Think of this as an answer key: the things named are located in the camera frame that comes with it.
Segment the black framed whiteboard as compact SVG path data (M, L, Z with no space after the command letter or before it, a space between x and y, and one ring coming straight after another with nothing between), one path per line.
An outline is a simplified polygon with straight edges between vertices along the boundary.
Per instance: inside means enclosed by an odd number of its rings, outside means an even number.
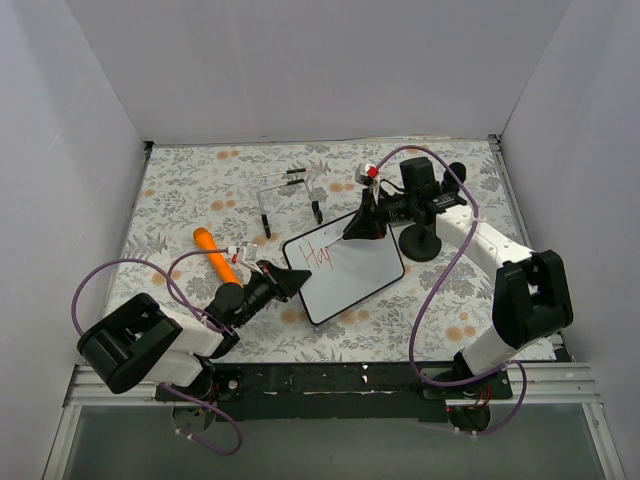
M312 275L299 296L311 324L320 325L404 277L405 267L391 230L378 240L341 240L351 213L289 239L282 246L290 269Z

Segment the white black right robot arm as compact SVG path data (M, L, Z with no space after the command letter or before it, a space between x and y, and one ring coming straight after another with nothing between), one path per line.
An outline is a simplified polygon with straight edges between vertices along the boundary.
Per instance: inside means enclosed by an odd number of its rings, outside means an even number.
M491 326L459 351L449 375L425 378L425 384L454 388L475 397L489 376L520 351L573 321L573 310L561 257L552 250L535 252L517 244L479 218L479 206L464 183L466 168L446 166L437 180L427 157L400 164L402 185L390 194L378 167L360 165L355 180L362 185L361 203L342 232L342 239L379 240L393 224L405 224L400 251L415 262L435 259L443 243L457 248L494 283Z

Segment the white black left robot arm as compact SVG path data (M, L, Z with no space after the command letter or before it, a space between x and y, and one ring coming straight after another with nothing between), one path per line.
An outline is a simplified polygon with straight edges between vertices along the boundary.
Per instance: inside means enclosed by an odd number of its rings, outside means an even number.
M239 328L269 302L287 302L311 276L309 270L259 260L247 284L223 283L198 316L170 311L140 293L82 330L77 351L114 394L150 381L174 385L200 400L213 386L204 361L229 353L239 342Z

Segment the red white marker pen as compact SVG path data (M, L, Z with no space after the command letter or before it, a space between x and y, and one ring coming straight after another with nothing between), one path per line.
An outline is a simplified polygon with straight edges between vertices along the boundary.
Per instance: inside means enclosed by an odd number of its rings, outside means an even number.
M330 241L329 243L327 243L327 244L325 245L325 248L329 248L329 247L331 247L332 245L336 244L337 242L339 242L339 241L343 240L343 238L344 238L344 235L342 235L342 234L341 234L340 236L338 236L338 237L337 237L337 238L335 238L334 240L332 240L332 241Z

